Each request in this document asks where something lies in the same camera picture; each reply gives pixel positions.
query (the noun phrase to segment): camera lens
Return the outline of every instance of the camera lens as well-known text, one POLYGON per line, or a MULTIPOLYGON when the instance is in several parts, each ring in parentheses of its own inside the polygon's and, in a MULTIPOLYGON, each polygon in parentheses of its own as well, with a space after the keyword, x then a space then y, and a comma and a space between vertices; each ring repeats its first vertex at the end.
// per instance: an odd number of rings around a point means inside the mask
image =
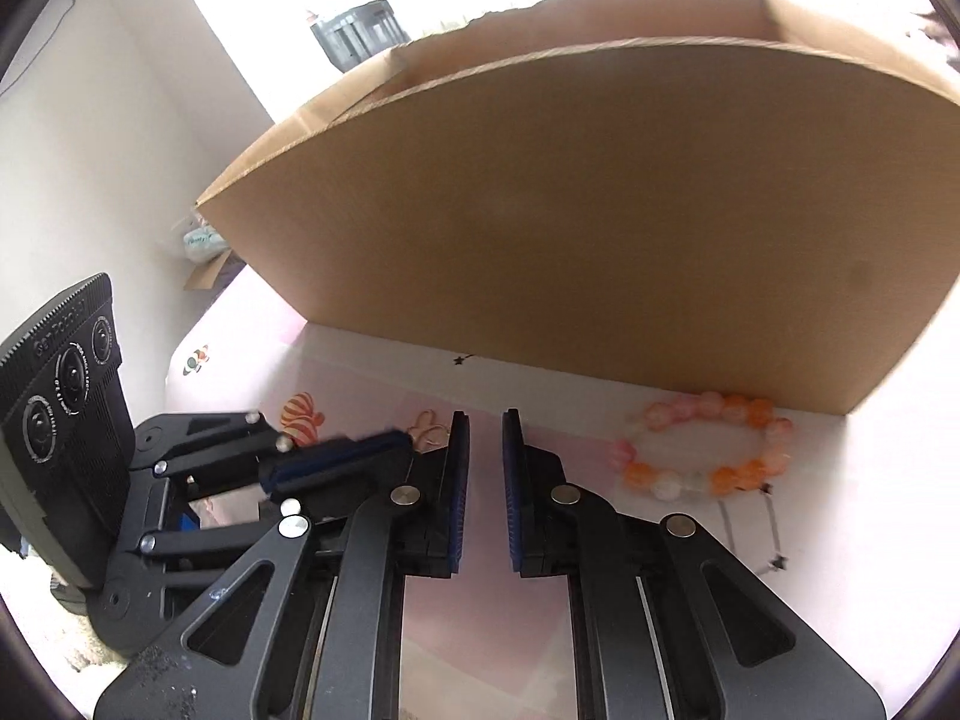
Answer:
POLYGON ((86 399, 86 360, 78 344, 67 346, 56 363, 56 395, 66 413, 78 413, 86 399))
POLYGON ((109 322, 105 317, 100 317, 93 325, 93 356, 101 365, 109 360, 112 343, 109 322))
POLYGON ((30 455, 38 463, 50 459, 54 450, 53 411, 50 404, 39 395, 34 395, 23 413, 23 433, 30 455))

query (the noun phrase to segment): beaded bracelet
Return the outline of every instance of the beaded bracelet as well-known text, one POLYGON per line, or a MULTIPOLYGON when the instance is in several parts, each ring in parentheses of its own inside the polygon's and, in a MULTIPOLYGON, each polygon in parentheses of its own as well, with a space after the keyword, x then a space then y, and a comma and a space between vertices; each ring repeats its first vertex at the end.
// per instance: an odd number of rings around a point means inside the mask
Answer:
POLYGON ((704 392, 678 394, 670 403, 652 403, 630 425, 627 437, 613 444, 610 465, 622 474, 623 483, 639 493, 651 493, 661 501, 675 501, 687 493, 709 493, 722 497, 738 490, 759 490, 773 476, 783 474, 790 464, 786 446, 793 435, 793 422, 774 415, 774 404, 766 398, 748 400, 742 395, 704 392), (635 445, 646 431, 660 433, 692 419, 722 420, 763 431, 765 447, 759 457, 740 466, 720 466, 704 473, 680 474, 673 469, 656 469, 642 461, 635 445))

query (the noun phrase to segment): table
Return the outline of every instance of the table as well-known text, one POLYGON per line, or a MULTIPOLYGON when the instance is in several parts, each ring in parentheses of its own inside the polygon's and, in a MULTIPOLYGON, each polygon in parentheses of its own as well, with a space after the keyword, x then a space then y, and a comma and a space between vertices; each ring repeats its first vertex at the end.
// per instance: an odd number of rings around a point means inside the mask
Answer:
MULTIPOLYGON (((562 578, 522 580, 507 548, 500 415, 520 409, 528 443, 556 452, 568 479, 621 512, 696 517, 880 693, 892 716, 960 628, 960 296, 884 384, 847 418, 786 412, 794 461, 772 502, 785 570, 762 493, 727 499, 730 528, 709 497, 664 503, 624 488, 606 464, 624 418, 662 391, 385 341, 308 324, 245 269, 187 334, 170 364, 167 410, 259 409, 278 426, 305 392, 317 436, 413 428, 443 437, 470 417, 469 493, 461 571, 411 579, 404 610, 400 702, 419 720, 576 717, 562 578)), ((657 436, 659 466, 712 469, 757 440, 698 423, 657 436)), ((208 501, 205 526, 256 518, 258 490, 208 501)))

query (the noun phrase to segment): white wall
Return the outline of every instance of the white wall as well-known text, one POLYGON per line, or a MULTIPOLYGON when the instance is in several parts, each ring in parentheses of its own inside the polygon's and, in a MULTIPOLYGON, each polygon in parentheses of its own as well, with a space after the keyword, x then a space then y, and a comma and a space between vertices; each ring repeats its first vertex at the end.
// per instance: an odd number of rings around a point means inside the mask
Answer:
MULTIPOLYGON (((51 0, 0 90, 69 0, 51 0)), ((205 307, 172 229, 271 123, 192 0, 76 0, 0 98, 0 338, 98 271, 114 286, 134 422, 205 307)))

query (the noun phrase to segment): cardboard box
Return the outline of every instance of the cardboard box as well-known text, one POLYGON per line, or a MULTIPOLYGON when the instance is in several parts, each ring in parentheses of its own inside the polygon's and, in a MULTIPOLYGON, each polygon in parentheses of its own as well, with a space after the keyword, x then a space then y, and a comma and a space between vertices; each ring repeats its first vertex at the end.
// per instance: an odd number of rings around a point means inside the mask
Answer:
POLYGON ((846 413, 960 271, 957 100, 786 0, 552 0, 373 57, 199 205, 314 322, 846 413))

